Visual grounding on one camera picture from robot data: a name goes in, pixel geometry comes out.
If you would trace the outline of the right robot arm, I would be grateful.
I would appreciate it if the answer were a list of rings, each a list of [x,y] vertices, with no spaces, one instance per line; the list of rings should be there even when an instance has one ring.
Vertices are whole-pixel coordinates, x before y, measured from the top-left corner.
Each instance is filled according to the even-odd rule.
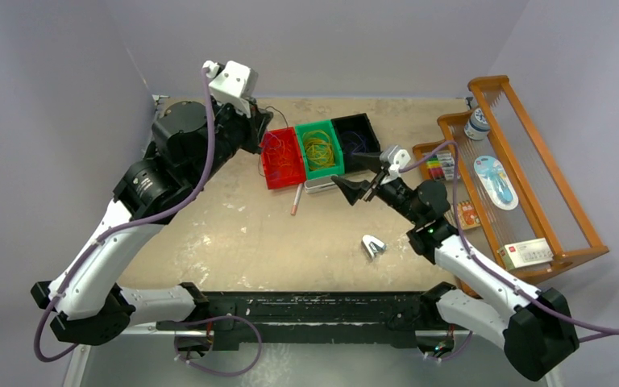
[[[403,181],[398,169],[410,159],[406,150],[359,158],[375,172],[371,181],[331,178],[349,204],[379,198],[412,224],[407,237],[416,254],[453,273],[479,296],[450,289],[423,302],[420,316],[428,327],[467,328],[501,349],[530,381],[539,381],[579,349],[566,298],[524,282],[474,248],[445,216],[451,204],[442,182],[424,180],[412,189]]]

